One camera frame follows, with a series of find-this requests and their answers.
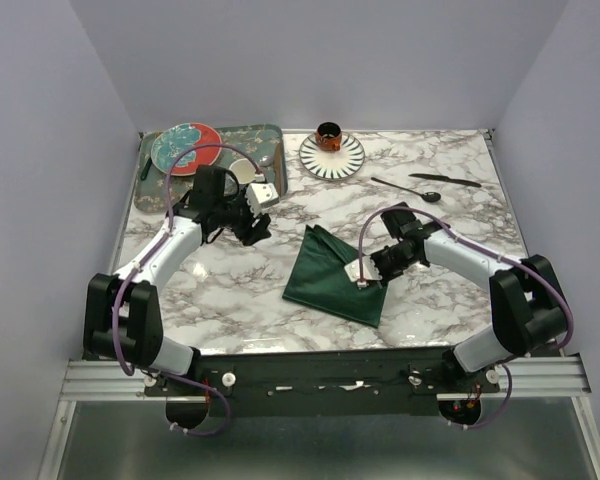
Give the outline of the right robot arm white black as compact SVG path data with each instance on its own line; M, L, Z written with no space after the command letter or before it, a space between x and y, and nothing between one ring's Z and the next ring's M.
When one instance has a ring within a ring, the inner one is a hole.
M497 253L405 203L375 215L395 242L370 255L360 253L349 265L349 277L359 287L387 285L414 264L438 265L489 295L490 325L443 355L439 371L447 389L463 391L486 367L571 341L574 316L547 258Z

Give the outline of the dark green cloth napkin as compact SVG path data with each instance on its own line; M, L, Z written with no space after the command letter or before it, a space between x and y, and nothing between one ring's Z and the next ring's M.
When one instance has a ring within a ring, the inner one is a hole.
M358 251L319 225L305 228L304 237L282 298L348 321L376 328L387 289L358 288L345 272Z

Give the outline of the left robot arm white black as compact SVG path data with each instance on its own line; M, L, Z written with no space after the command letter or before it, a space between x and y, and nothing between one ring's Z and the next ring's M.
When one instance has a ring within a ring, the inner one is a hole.
M232 183L232 192L226 185ZM167 373L181 395L194 393L202 380L193 364L197 349L167 338L159 294L184 260L211 244L223 231L244 246L270 237L266 210L279 200L263 175L238 184L228 169L203 166L192 188L171 205L159 232L129 263L113 274L97 274L87 287L83 331L85 351L115 359L124 372L134 369Z

